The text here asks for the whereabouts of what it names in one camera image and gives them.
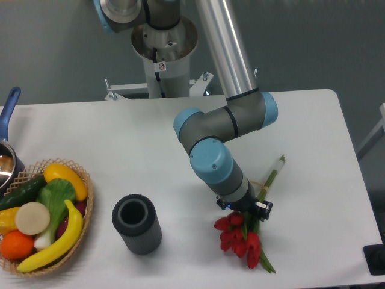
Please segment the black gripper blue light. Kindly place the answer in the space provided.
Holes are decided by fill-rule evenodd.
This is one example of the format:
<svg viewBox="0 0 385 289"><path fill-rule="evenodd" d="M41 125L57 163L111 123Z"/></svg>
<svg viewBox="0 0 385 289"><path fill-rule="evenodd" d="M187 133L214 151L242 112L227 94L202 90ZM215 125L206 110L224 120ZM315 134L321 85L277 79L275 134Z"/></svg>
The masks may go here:
<svg viewBox="0 0 385 289"><path fill-rule="evenodd" d="M273 203L266 200L259 202L254 187L249 181L247 181L247 187L242 184L236 192L241 192L241 196L237 196L236 201L229 202L228 196L217 196L217 205L223 210L228 208L242 213L257 214L261 222L269 219Z"/></svg>

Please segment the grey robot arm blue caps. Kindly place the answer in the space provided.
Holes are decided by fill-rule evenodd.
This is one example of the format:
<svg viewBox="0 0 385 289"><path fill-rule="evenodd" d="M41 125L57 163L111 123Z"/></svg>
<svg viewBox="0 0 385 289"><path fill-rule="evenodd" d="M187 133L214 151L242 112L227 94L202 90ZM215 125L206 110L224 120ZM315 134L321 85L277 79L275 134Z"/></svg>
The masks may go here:
<svg viewBox="0 0 385 289"><path fill-rule="evenodd" d="M143 61L150 98L191 95L189 59L198 33L182 16L179 1L95 1L94 6L106 30L132 31L132 46ZM219 207L266 220L272 203L255 195L225 144L274 123L277 104L259 90L232 3L197 1L196 6L226 104L207 113L187 108L175 117L173 128L193 171L216 194Z"/></svg>

